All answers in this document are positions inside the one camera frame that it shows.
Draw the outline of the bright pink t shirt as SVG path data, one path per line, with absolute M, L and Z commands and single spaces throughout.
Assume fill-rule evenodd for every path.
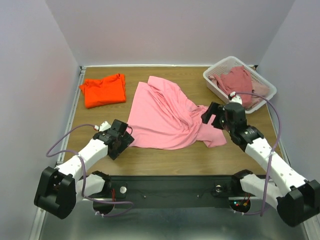
M 127 121 L 133 130 L 131 146 L 177 150 L 197 141 L 208 148 L 223 146 L 223 132 L 202 122 L 207 109 L 188 99 L 176 83 L 150 76 L 138 83 L 132 101 Z

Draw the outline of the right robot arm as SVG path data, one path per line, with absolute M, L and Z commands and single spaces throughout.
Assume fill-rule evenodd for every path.
M 264 135 L 248 125 L 245 109 L 238 102 L 226 105 L 212 102 L 201 116 L 204 124 L 229 133 L 232 142 L 254 159 L 265 171 L 261 179 L 249 170 L 233 175 L 231 192 L 244 192 L 274 208 L 280 218 L 295 227 L 320 213 L 320 184 L 307 180 L 289 166 L 270 146 Z

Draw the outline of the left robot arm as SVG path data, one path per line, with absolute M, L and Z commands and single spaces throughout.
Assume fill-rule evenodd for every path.
M 69 160 L 56 167 L 48 166 L 41 173 L 33 203 L 59 219 L 69 216 L 83 199 L 98 207 L 106 206 L 95 211 L 102 218 L 112 217 L 111 211 L 117 205 L 134 206 L 131 201 L 116 201 L 116 190 L 108 175 L 99 171 L 87 175 L 87 169 L 96 162 L 104 157 L 115 160 L 133 143 L 132 133 L 128 132 L 131 126 L 115 119 L 92 128 L 97 132 L 82 150 L 72 151 Z

